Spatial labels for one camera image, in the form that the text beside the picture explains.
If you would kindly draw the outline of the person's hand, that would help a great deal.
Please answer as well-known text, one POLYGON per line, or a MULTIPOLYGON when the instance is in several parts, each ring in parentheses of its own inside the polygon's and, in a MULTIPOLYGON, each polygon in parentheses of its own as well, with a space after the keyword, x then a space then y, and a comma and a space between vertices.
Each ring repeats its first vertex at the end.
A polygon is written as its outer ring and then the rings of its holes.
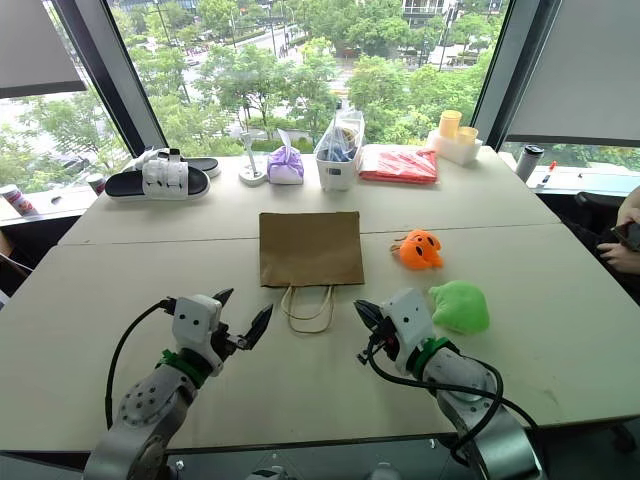
POLYGON ((638 275, 640 273, 640 253, 630 250, 621 243, 601 243, 597 246, 599 257, 619 273, 638 275))

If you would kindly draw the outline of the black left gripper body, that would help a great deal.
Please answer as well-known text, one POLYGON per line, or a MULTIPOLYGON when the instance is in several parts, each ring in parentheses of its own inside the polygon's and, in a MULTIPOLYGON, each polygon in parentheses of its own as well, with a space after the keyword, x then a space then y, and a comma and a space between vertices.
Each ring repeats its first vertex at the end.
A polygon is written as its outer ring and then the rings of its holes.
POLYGON ((228 358, 236 350, 249 350, 249 343, 243 336, 229 333, 229 326, 220 323, 211 335, 211 348, 219 358, 228 358))

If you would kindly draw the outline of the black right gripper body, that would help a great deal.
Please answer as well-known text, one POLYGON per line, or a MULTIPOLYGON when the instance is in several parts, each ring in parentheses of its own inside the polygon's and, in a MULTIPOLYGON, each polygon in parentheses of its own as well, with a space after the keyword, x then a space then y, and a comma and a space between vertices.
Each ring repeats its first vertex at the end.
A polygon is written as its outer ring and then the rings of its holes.
POLYGON ((383 351, 387 358, 395 361, 400 351, 397 329, 389 316, 383 317, 372 329, 370 339, 373 341, 372 354, 383 351))

